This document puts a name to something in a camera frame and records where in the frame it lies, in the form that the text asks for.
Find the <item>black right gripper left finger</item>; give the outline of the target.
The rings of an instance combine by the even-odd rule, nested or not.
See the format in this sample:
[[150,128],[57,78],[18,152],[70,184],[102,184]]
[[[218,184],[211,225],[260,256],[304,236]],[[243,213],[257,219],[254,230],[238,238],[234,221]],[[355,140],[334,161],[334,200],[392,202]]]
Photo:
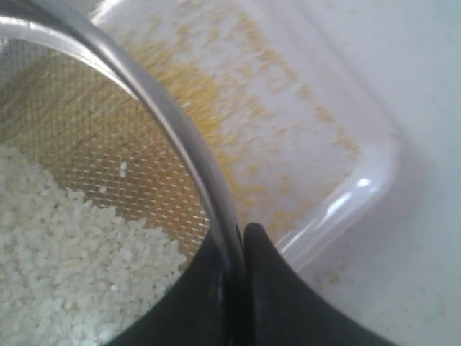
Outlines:
[[186,271],[145,315],[114,338],[115,345],[228,345],[229,284],[212,223]]

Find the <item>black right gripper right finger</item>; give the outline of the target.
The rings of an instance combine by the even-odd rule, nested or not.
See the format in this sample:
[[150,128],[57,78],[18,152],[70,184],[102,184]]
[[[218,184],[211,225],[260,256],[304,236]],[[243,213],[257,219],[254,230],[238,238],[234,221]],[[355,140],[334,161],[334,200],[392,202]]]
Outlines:
[[282,258],[261,224],[247,224],[243,245],[255,345],[393,344],[323,300]]

